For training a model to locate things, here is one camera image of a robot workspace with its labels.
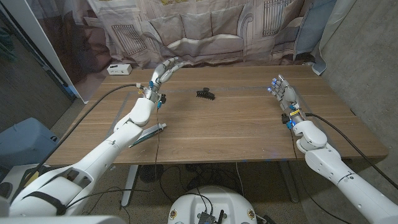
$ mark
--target blue bin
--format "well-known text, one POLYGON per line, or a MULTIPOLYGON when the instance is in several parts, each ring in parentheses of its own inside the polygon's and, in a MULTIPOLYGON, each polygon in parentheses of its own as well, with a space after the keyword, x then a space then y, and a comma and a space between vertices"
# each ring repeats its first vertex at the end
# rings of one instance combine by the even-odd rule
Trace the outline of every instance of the blue bin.
POLYGON ((58 137, 35 118, 28 118, 0 133, 0 166, 39 163, 59 142, 58 137))

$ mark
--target wire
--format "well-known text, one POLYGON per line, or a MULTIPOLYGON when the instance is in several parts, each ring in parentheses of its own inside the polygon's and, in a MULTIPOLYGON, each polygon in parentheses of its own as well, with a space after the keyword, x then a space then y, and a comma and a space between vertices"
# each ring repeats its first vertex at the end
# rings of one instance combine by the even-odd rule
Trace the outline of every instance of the wire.
POLYGON ((300 166, 299 166, 299 159, 297 158, 297 154, 296 154, 296 150, 295 150, 294 138, 293 138, 293 132, 292 132, 292 130, 290 130, 290 135, 292 136, 293 151, 294 151, 294 156, 296 157, 296 163, 297 163, 297 167, 298 167, 298 175, 300 176, 301 184, 303 185, 303 188, 304 188, 305 193, 310 197, 310 199, 315 203, 315 205, 317 205, 317 206, 318 206, 320 209, 322 209, 324 212, 326 212, 326 213, 329 214, 330 216, 332 216, 332 217, 334 217, 334 218, 336 218, 336 219, 338 219, 338 220, 340 220, 340 221, 342 221, 342 222, 344 222, 344 223, 351 224, 351 223, 349 223, 349 222, 347 222, 347 221, 345 221, 345 220, 343 220, 343 219, 341 219, 341 218, 335 216, 334 214, 332 214, 332 213, 326 211, 326 210, 325 210, 320 204, 318 204, 318 203, 312 198, 312 196, 309 194, 309 192, 307 191, 307 188, 306 188, 305 185, 304 185, 303 177, 302 177, 302 175, 301 175, 301 168, 300 168, 300 166))
POLYGON ((348 143, 366 160, 366 162, 368 162, 376 171, 379 172, 380 175, 382 175, 388 182, 390 182, 390 184, 392 184, 398 190, 398 185, 394 181, 392 181, 385 173, 383 173, 383 171, 381 171, 376 165, 374 165, 373 162, 371 162, 369 158, 365 154, 363 154, 363 152, 359 150, 358 147, 356 147, 355 144, 351 142, 351 140, 349 140, 349 138, 343 132, 341 132, 338 128, 336 128, 336 126, 332 125, 329 121, 316 114, 306 113, 305 115, 313 116, 320 119, 321 121, 325 122, 327 125, 331 126, 339 134, 341 134, 341 136, 348 141, 348 143))
POLYGON ((183 195, 181 195, 181 196, 184 196, 184 195, 197 195, 197 196, 204 197, 204 198, 207 199, 207 201, 209 201, 209 203, 210 203, 210 206, 211 206, 210 215, 213 214, 213 204, 211 203, 210 199, 208 199, 206 196, 204 196, 204 195, 199 195, 199 194, 196 194, 196 193, 185 193, 185 194, 183 194, 183 195))
POLYGON ((257 215, 257 214, 256 214, 256 217, 259 218, 259 219, 261 219, 262 221, 266 221, 266 223, 267 223, 267 220, 266 220, 265 218, 262 218, 261 216, 259 216, 259 215, 257 215))
POLYGON ((180 169, 178 166, 171 166, 171 167, 167 168, 166 170, 163 171, 163 173, 162 173, 162 174, 160 175, 160 177, 159 177, 160 189, 162 189, 163 194, 164 194, 172 203, 174 203, 174 201, 166 194, 166 191, 163 189, 163 186, 162 186, 162 177, 163 177, 163 174, 166 173, 166 171, 168 171, 169 169, 171 169, 171 168, 173 168, 173 167, 175 167, 175 168, 178 169, 178 173, 179 173, 179 176, 180 176, 180 184, 181 184, 181 187, 182 187, 184 190, 186 190, 186 189, 184 188, 183 184, 182 184, 182 181, 181 181, 181 169, 180 169))
POLYGON ((62 145, 62 143, 69 137, 69 135, 76 129, 76 127, 80 124, 81 121, 83 121, 83 119, 88 115, 88 113, 90 113, 94 107, 101 102, 101 100, 103 100, 106 96, 108 96, 109 94, 111 94, 112 92, 116 91, 116 90, 120 90, 121 88, 125 88, 125 87, 129 87, 129 86, 137 86, 136 84, 126 84, 126 85, 121 85, 119 87, 116 87, 110 91, 108 91, 107 93, 105 93, 99 100, 97 100, 93 106, 91 106, 91 108, 89 108, 86 113, 84 113, 84 115, 75 123, 75 125, 73 125, 73 127, 69 130, 69 132, 66 133, 66 135, 60 140, 60 142, 58 142, 58 144, 46 155, 45 158, 42 159, 42 161, 37 164, 37 166, 35 167, 35 169, 29 173, 29 175, 21 180, 21 184, 19 185, 18 189, 16 190, 11 203, 14 201, 14 199, 17 197, 17 195, 21 192, 21 190, 24 188, 25 184, 30 180, 30 178, 32 178, 32 176, 42 167, 42 165, 45 163, 45 161, 47 161, 47 159, 49 159, 49 157, 62 145))
POLYGON ((157 170, 156 170, 156 163, 157 163, 157 153, 159 152, 159 143, 160 143, 160 132, 159 132, 159 116, 157 113, 159 112, 159 108, 156 110, 156 125, 157 125, 157 149, 156 149, 156 156, 155 156, 155 180, 157 179, 157 170))
MULTIPOLYGON (((122 190, 120 187, 110 187, 110 188, 108 188, 108 189, 106 189, 106 190, 111 190, 112 188, 116 188, 116 189, 122 190)), ((99 198, 98 198, 98 200, 95 202, 93 208, 87 213, 87 215, 91 215, 92 211, 93 211, 94 208, 97 206, 98 202, 100 201, 101 197, 104 196, 104 194, 105 194, 105 193, 103 193, 103 194, 101 194, 101 196, 99 196, 99 198)))
MULTIPOLYGON (((166 194, 166 191, 164 190, 164 188, 163 188, 163 186, 162 186, 162 176, 163 176, 164 173, 166 173, 166 171, 168 171, 169 169, 171 169, 171 168, 173 168, 173 167, 175 167, 175 168, 178 169, 178 173, 179 173, 179 176, 180 176, 180 184, 181 184, 181 187, 185 190, 185 188, 184 188, 184 186, 183 186, 183 184, 182 184, 182 181, 181 181, 181 169, 180 169, 178 166, 171 166, 171 167, 167 168, 166 170, 164 170, 164 172, 162 173, 162 175, 160 175, 160 178, 159 178, 160 189, 162 189, 163 194, 164 194, 172 203, 174 203, 174 201, 166 194)), ((210 205, 211 205, 210 215, 212 215, 212 214, 213 214, 213 204, 211 203, 210 199, 208 199, 206 196, 200 194, 198 187, 197 187, 197 190, 198 190, 198 193, 199 193, 199 194, 196 194, 196 193, 185 193, 185 194, 183 194, 183 195, 197 195, 197 196, 200 196, 201 199, 203 200, 203 203, 205 204, 205 208, 206 208, 205 211, 206 211, 206 213, 207 213, 207 206, 206 206, 206 202, 204 201, 203 198, 207 199, 207 200, 209 201, 210 205)))
POLYGON ((200 198, 201 198, 201 200, 203 201, 203 203, 205 204, 205 212, 207 213, 207 205, 206 205, 206 202, 205 202, 205 199, 203 199, 203 196, 200 194, 200 192, 199 192, 199 188, 197 187, 197 191, 198 191, 198 194, 199 194, 199 196, 200 196, 200 198))
MULTIPOLYGON (((108 188, 107 190, 111 190, 112 188, 116 188, 116 189, 122 190, 120 187, 110 187, 110 188, 108 188)), ((105 194, 105 193, 103 193, 103 194, 101 194, 101 196, 99 196, 99 198, 98 198, 98 200, 95 202, 93 208, 92 208, 89 212, 87 212, 87 215, 91 215, 92 211, 93 211, 94 208, 97 206, 98 202, 100 201, 101 197, 102 197, 104 194, 105 194)), ((126 211, 128 217, 129 217, 129 224, 131 224, 130 213, 127 211, 127 209, 126 209, 125 207, 121 206, 121 208, 123 208, 124 211, 126 211)))
POLYGON ((124 208, 123 206, 122 206, 122 208, 124 209, 124 211, 126 211, 127 215, 129 216, 129 224, 131 224, 130 213, 129 213, 129 212, 127 211, 127 209, 124 208))
POLYGON ((238 173, 239 181, 241 183, 241 188, 242 188, 242 196, 244 197, 244 191, 243 191, 243 184, 242 184, 242 179, 241 176, 239 175, 239 170, 238 170, 238 162, 235 162, 236 164, 236 173, 238 173))
POLYGON ((107 191, 104 191, 104 192, 93 193, 93 194, 89 194, 89 195, 86 195, 84 197, 81 197, 78 200, 74 201, 73 203, 69 204, 65 209, 68 209, 71 206, 73 206, 74 204, 78 203, 79 201, 84 200, 84 199, 86 199, 88 197, 91 197, 91 196, 94 196, 94 195, 106 194, 106 193, 112 193, 112 192, 125 192, 125 191, 131 191, 131 192, 153 192, 155 190, 134 190, 134 189, 107 190, 107 191))
POLYGON ((241 192, 242 189, 241 189, 241 186, 239 184, 239 177, 236 175, 236 171, 235 172, 231 172, 230 170, 223 170, 223 169, 220 169, 220 168, 203 167, 203 166, 213 165, 213 164, 192 164, 192 165, 195 167, 195 172, 198 174, 196 177, 194 177, 194 179, 198 178, 198 176, 199 176, 206 182, 206 185, 209 185, 209 184, 212 184, 212 183, 214 183, 216 185, 222 185, 224 187, 227 187, 227 188, 230 188, 230 189, 234 189, 235 191, 239 192, 242 195, 242 192, 241 192), (211 172, 211 174, 212 174, 208 180, 206 180, 205 177, 203 176, 203 173, 207 173, 207 172, 211 172), (219 181, 219 180, 217 181, 217 179, 216 180, 212 180, 212 178, 214 176, 215 177, 221 177, 222 174, 224 174, 225 176, 227 176, 227 178, 229 178, 229 179, 231 179, 233 181, 234 187, 227 186, 224 181, 219 181))

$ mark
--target robotic finger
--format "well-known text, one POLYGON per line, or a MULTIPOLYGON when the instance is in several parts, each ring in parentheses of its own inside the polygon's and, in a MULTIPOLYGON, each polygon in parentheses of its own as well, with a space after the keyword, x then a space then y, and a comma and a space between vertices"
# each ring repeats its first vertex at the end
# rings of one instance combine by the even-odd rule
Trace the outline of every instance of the robotic finger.
POLYGON ((174 66, 167 70, 162 77, 160 78, 160 83, 165 83, 167 82, 173 75, 174 72, 176 72, 178 69, 182 68, 185 65, 185 62, 179 62, 179 63, 173 63, 174 66))

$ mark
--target robotic hand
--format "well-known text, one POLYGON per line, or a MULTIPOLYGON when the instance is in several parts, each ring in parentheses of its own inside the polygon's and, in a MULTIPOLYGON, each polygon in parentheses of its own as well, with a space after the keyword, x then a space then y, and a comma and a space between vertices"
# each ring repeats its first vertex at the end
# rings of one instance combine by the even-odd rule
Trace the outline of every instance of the robotic hand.
POLYGON ((274 78, 271 84, 272 86, 268 88, 268 91, 277 98, 284 111, 282 122, 289 129, 293 129, 296 136, 302 136, 297 141, 297 147, 300 151, 306 153, 313 149, 327 147, 337 153, 327 144, 325 133, 319 130, 312 121, 307 120, 305 113, 301 110, 299 98, 287 80, 282 75, 278 75, 278 78, 274 78))
POLYGON ((290 106, 296 109, 300 108, 296 92, 281 74, 278 75, 278 78, 272 79, 271 84, 268 91, 277 98, 283 111, 290 108, 290 106))
POLYGON ((178 57, 170 58, 156 67, 149 86, 144 88, 145 97, 137 100, 131 112, 115 125, 114 132, 129 120, 139 126, 147 124, 149 116, 154 110, 154 103, 158 101, 157 107, 160 108, 166 102, 166 95, 158 93, 160 86, 169 81, 173 73, 185 65, 185 62, 177 62, 177 60, 178 57))
POLYGON ((272 80, 268 91, 284 111, 282 122, 301 136, 296 145, 305 154, 307 165, 334 183, 370 223, 398 223, 398 206, 341 161, 325 133, 306 119, 296 92, 282 75, 272 80))

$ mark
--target black strap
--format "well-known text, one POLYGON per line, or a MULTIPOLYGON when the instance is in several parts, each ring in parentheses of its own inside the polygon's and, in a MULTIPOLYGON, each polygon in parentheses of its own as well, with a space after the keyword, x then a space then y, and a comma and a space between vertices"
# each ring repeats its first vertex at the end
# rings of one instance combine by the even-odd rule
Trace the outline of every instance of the black strap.
POLYGON ((24 198, 29 197, 29 196, 37 197, 37 198, 40 198, 40 199, 45 200, 46 202, 50 203, 52 206, 54 206, 57 209, 57 215, 64 215, 65 212, 67 211, 67 207, 64 206, 61 203, 61 201, 59 201, 55 197, 48 195, 46 193, 32 192, 29 195, 26 195, 24 198))

